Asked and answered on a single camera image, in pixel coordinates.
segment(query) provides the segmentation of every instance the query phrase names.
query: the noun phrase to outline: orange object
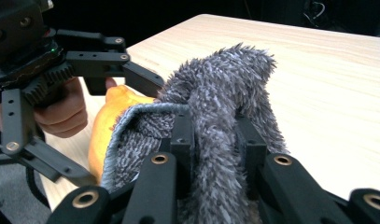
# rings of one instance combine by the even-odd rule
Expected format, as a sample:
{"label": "orange object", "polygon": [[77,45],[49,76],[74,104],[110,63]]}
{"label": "orange object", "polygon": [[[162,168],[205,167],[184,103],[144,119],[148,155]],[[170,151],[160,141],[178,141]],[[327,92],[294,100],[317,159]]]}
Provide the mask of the orange object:
{"label": "orange object", "polygon": [[88,154],[90,171],[98,184],[102,179],[107,147],[118,118],[131,105],[151,104],[153,101],[154,98],[137,95],[123,85],[108,89],[106,104],[100,109],[93,123]]}

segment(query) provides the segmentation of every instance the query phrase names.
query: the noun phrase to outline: robotic hand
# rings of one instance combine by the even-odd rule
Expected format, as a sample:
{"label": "robotic hand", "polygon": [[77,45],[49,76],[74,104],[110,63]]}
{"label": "robotic hand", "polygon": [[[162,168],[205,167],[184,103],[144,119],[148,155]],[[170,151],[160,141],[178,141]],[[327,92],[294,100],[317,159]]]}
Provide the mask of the robotic hand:
{"label": "robotic hand", "polygon": [[156,96],[163,80],[130,62],[121,37],[46,27],[42,12],[51,8],[50,0],[0,0],[2,152],[52,181],[64,176],[77,186],[94,184],[86,169],[41,140],[35,108],[56,102],[73,77],[83,77],[92,95],[106,94],[107,77],[125,77],[148,96]]}

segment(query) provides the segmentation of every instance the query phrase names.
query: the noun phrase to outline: light wood tabletop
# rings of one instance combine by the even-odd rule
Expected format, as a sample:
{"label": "light wood tabletop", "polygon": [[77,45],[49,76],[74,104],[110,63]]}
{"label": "light wood tabletop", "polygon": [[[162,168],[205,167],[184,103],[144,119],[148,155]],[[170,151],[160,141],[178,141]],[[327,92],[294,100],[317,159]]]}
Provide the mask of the light wood tabletop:
{"label": "light wood tabletop", "polygon": [[[353,189],[380,190],[380,38],[200,15],[128,52],[166,80],[185,61],[238,43],[274,55],[267,91],[279,129],[317,183],[344,199]],[[87,167],[92,123],[105,99],[85,97],[88,126],[47,142]],[[76,188],[65,179],[42,181],[52,209]]]}

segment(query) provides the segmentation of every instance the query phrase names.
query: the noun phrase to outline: gray fabric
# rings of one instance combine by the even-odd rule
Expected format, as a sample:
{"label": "gray fabric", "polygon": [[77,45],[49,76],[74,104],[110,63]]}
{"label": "gray fabric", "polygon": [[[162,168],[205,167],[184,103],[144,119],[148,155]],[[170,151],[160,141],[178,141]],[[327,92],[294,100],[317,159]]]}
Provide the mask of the gray fabric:
{"label": "gray fabric", "polygon": [[234,46],[180,66],[156,103],[130,108],[107,149],[102,186],[129,183],[161,138],[170,137],[175,113],[188,105],[199,164],[191,195],[179,202],[180,223],[257,223],[256,203],[246,196],[246,176],[236,150],[235,114],[248,116],[272,152],[287,152],[265,84],[274,70],[266,51]]}

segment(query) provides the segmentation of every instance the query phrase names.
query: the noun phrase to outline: brass insert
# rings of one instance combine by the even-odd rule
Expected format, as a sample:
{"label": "brass insert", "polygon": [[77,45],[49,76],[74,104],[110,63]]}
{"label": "brass insert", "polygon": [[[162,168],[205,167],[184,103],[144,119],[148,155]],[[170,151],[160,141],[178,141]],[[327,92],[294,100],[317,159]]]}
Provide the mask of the brass insert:
{"label": "brass insert", "polygon": [[376,194],[365,194],[364,201],[371,207],[380,210],[380,196]]}
{"label": "brass insert", "polygon": [[274,161],[280,165],[291,165],[292,164],[292,160],[289,157],[285,157],[285,156],[275,156]]}
{"label": "brass insert", "polygon": [[168,161],[168,157],[166,155],[163,155],[163,154],[159,154],[159,155],[156,155],[154,156],[151,161],[154,163],[154,164],[164,164]]}
{"label": "brass insert", "polygon": [[73,206],[76,208],[86,208],[93,205],[98,198],[99,193],[96,190],[88,190],[74,198]]}

